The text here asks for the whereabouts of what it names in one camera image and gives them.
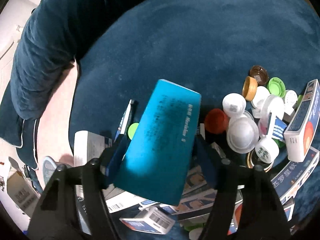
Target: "orange cap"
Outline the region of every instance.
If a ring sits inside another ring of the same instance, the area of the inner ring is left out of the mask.
[[[214,134],[223,133],[229,124],[228,116],[220,109],[212,109],[204,119],[204,128]]]
[[[255,78],[247,76],[245,78],[243,88],[242,88],[242,96],[247,101],[252,101],[254,96],[256,95],[258,87],[258,82]]]

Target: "green bottle cap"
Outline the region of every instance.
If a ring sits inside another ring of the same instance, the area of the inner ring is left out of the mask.
[[[128,129],[128,136],[130,138],[130,140],[132,140],[134,133],[136,132],[136,129],[138,128],[139,123],[135,122],[132,125],[130,125],[129,129]]]
[[[285,85],[280,78],[273,77],[270,79],[267,86],[270,94],[275,96],[283,97],[285,94]]]

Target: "barcode label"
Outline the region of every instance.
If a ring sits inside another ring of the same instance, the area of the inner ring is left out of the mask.
[[[238,106],[236,105],[230,105],[230,111],[231,112],[236,112],[238,110]]]
[[[149,217],[152,221],[156,222],[159,226],[167,229],[168,226],[170,225],[168,222],[164,221],[160,217],[158,217],[156,214],[152,213],[151,216]]]
[[[24,188],[20,190],[16,195],[14,195],[19,203],[22,203],[30,196],[30,192],[26,191]]]
[[[257,82],[261,82],[261,77],[259,75],[253,76]]]
[[[115,204],[113,206],[108,206],[108,209],[109,211],[113,211],[113,210],[116,210],[116,209],[119,209],[119,208],[123,208],[123,204],[122,203],[118,203],[118,204]]]

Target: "white plastic lid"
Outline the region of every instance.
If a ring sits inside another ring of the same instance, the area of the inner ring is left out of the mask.
[[[243,115],[241,117],[244,117],[244,115],[248,118],[250,118],[252,121],[254,121],[254,118],[252,114],[250,114],[247,110],[244,111]]]
[[[252,111],[252,114],[253,114],[254,118],[260,119],[260,117],[261,117],[261,114],[260,114],[261,109],[257,109],[257,108],[253,107],[253,108],[251,108],[251,111]]]
[[[254,108],[261,109],[263,107],[264,100],[270,95],[270,92],[267,88],[260,86],[257,87],[257,92],[254,98],[251,101],[251,105]]]
[[[286,90],[283,97],[283,101],[285,106],[293,107],[298,101],[298,95],[293,90]]]
[[[279,155],[277,143],[269,137],[260,139],[255,147],[255,151],[259,159],[265,163],[272,163]]]
[[[270,95],[263,104],[261,109],[261,124],[264,127],[268,126],[269,114],[274,113],[281,120],[284,116],[284,102],[281,97]]]
[[[227,142],[229,147],[237,153],[250,152],[258,140],[258,127],[250,118],[238,118],[229,126]]]
[[[261,124],[261,120],[259,120],[258,122],[258,130],[259,130],[259,137],[260,138],[264,138],[266,137],[267,135],[267,128],[264,127],[262,124]]]
[[[246,102],[244,97],[237,93],[226,95],[222,101],[223,111],[229,117],[240,117],[244,113],[245,106]]]

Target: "red bottle cap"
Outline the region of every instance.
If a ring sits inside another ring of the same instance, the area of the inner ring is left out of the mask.
[[[223,133],[229,124],[228,116],[220,109],[212,109],[204,119],[204,128],[214,134]]]

